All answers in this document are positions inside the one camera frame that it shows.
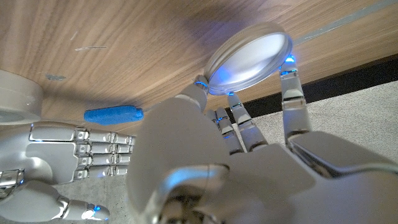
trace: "blue foam piece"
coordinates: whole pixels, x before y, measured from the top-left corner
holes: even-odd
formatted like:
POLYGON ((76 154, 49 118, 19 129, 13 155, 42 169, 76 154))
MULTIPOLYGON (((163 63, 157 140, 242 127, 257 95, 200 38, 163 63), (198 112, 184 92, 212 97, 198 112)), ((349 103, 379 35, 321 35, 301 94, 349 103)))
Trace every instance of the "blue foam piece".
POLYGON ((144 112, 135 106, 115 106, 85 111, 85 121, 100 125, 121 124, 144 119, 144 112))

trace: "white robotic hand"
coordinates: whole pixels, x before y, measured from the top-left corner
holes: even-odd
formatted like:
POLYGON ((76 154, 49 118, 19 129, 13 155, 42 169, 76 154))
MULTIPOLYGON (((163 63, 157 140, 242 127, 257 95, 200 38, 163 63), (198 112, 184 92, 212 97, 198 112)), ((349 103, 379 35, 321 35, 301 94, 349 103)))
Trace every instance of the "white robotic hand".
POLYGON ((134 140, 63 123, 0 132, 0 216, 17 222, 107 220, 107 208, 69 200, 51 185, 125 174, 134 140))

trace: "blue light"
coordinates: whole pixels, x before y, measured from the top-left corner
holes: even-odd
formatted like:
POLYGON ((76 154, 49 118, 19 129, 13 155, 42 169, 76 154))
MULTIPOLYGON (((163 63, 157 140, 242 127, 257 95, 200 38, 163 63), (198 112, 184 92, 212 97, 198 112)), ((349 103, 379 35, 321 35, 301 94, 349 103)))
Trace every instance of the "blue light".
POLYGON ((295 62, 294 56, 293 55, 289 55, 287 57, 287 59, 285 60, 285 62, 295 62))
POLYGON ((197 82, 195 82, 195 84, 202 84, 203 86, 207 87, 207 84, 204 82, 201 82, 201 81, 197 81, 197 82))

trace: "wood grain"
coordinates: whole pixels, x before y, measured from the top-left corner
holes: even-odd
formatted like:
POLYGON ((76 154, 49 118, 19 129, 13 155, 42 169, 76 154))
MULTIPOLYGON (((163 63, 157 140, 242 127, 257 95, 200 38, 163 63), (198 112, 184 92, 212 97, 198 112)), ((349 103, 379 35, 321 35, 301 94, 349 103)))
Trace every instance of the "wood grain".
MULTIPOLYGON (((224 41, 251 24, 274 21, 297 38, 374 3, 0 0, 0 69, 42 86, 44 119, 133 133, 139 123, 98 126, 84 123, 83 113, 117 105, 146 109, 177 94, 224 41), (84 47, 101 48, 75 50, 84 47)), ((397 5, 296 46, 302 81, 398 53, 392 47, 397 5)), ((278 91, 273 75, 239 96, 249 101, 278 91)), ((224 97, 209 97, 209 108, 219 106, 226 106, 224 97)))

